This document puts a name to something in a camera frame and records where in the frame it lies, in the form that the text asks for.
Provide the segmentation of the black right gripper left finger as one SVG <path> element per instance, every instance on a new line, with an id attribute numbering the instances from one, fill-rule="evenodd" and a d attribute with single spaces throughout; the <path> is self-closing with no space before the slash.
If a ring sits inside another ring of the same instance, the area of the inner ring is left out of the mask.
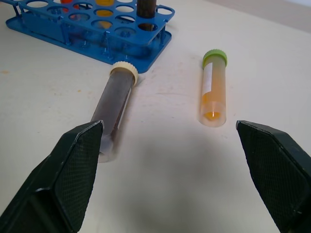
<path id="1" fill-rule="evenodd" d="M 0 217 L 2 233 L 77 233 L 95 181 L 104 124 L 64 133 Z"/>

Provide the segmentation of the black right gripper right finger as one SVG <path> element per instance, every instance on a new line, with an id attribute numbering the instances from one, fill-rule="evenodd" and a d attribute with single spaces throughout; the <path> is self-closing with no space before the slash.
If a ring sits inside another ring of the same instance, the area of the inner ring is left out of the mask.
<path id="1" fill-rule="evenodd" d="M 311 158 L 286 132 L 236 122 L 250 176 L 281 233 L 311 231 Z"/>

